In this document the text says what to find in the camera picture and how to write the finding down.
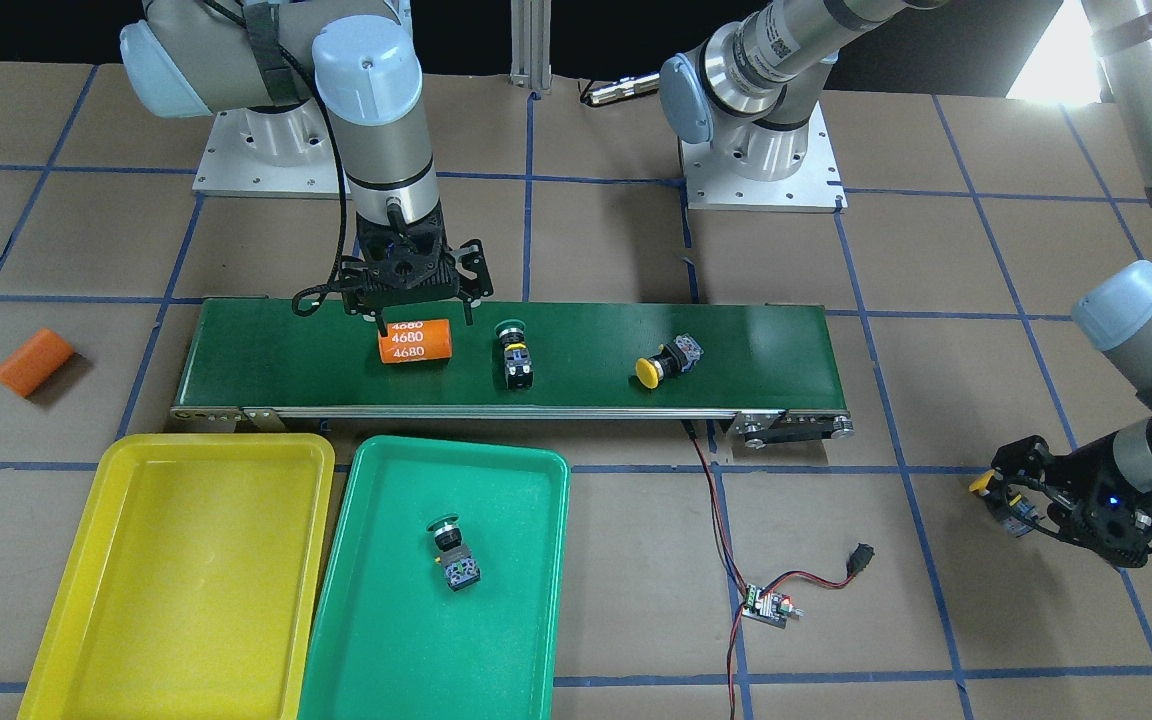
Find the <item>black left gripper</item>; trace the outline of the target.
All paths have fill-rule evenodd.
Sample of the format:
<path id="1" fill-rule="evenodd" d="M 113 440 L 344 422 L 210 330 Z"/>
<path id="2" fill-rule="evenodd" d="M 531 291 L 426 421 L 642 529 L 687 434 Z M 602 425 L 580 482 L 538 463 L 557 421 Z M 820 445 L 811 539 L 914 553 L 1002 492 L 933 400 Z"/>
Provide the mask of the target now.
<path id="1" fill-rule="evenodd" d="M 1089 550 L 1115 568 L 1143 568 L 1152 541 L 1152 487 L 1135 488 L 1121 473 L 1107 437 L 1053 455 L 1044 439 L 998 448 L 991 469 L 1033 502 L 1036 532 Z"/>

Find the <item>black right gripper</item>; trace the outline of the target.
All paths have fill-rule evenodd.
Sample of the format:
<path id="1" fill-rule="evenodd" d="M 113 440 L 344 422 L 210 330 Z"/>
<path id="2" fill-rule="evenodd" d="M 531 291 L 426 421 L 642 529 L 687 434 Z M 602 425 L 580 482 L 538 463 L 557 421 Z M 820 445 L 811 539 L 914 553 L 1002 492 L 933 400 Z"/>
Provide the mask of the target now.
<path id="1" fill-rule="evenodd" d="M 361 215 L 356 223 L 361 256 L 342 259 L 340 300 L 347 314 L 376 324 L 380 338 L 389 336 L 385 306 L 457 297 L 472 325 L 476 306 L 495 295 L 482 240 L 450 250 L 442 215 L 422 218 L 403 232 Z"/>

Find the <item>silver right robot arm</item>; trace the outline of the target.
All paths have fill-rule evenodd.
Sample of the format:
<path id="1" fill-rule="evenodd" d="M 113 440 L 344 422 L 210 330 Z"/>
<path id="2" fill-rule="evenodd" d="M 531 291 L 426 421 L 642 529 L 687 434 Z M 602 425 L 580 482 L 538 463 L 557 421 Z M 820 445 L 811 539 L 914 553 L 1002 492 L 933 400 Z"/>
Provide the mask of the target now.
<path id="1" fill-rule="evenodd" d="M 471 318 L 493 293 L 483 243 L 449 247 L 424 74 L 401 14 L 385 1 L 146 1 L 119 33 L 132 90 L 156 118 L 314 104 L 333 156 L 338 238 L 321 285 L 291 300 L 314 314 L 332 295 L 387 332 L 389 306 L 458 300 Z"/>

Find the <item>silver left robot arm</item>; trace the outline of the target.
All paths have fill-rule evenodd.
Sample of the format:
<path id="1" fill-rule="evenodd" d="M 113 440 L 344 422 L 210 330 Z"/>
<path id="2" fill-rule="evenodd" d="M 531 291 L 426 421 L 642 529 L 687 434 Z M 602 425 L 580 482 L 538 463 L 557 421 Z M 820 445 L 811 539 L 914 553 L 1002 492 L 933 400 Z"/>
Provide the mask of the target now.
<path id="1" fill-rule="evenodd" d="M 660 105 L 682 150 L 761 187 L 799 169 L 803 136 L 838 51 L 934 1 L 768 1 L 664 61 Z M 1152 1 L 1084 1 L 1089 45 L 1132 150 L 1152 214 Z M 996 448 L 973 497 L 993 520 L 1094 553 L 1112 568 L 1152 559 L 1152 260 L 1139 258 L 1076 300 L 1071 320 L 1146 410 L 1069 454 L 1041 435 Z"/>

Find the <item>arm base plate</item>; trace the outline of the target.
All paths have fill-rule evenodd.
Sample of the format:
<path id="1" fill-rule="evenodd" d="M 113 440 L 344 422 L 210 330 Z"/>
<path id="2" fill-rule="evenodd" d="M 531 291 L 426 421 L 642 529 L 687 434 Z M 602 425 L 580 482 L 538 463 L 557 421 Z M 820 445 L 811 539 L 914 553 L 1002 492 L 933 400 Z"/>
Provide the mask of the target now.
<path id="1" fill-rule="evenodd" d="M 849 206 L 820 104 L 790 131 L 751 123 L 708 143 L 679 141 L 679 158 L 692 211 L 829 214 Z"/>
<path id="2" fill-rule="evenodd" d="M 312 103 L 285 111 L 220 111 L 192 190 L 212 197 L 338 199 L 328 124 Z"/>

